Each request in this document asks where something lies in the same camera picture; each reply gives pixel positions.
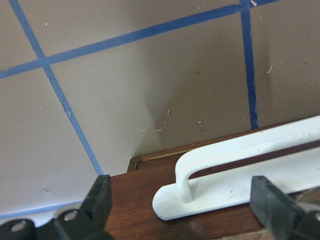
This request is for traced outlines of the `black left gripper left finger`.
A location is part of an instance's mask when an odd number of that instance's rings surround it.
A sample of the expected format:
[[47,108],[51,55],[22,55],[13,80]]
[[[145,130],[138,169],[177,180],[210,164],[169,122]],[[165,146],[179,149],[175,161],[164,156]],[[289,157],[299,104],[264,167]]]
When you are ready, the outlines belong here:
[[111,240],[105,230],[112,209],[109,175],[99,175],[79,208],[68,209],[36,227],[31,219],[14,219],[0,226],[2,240]]

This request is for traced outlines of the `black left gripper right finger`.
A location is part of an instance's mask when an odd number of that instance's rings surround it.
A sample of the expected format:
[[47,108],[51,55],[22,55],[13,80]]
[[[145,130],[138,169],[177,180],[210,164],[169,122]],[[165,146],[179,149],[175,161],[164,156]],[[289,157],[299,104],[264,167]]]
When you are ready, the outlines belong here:
[[319,187],[292,199],[265,176],[253,176],[249,206],[276,240],[320,238]]

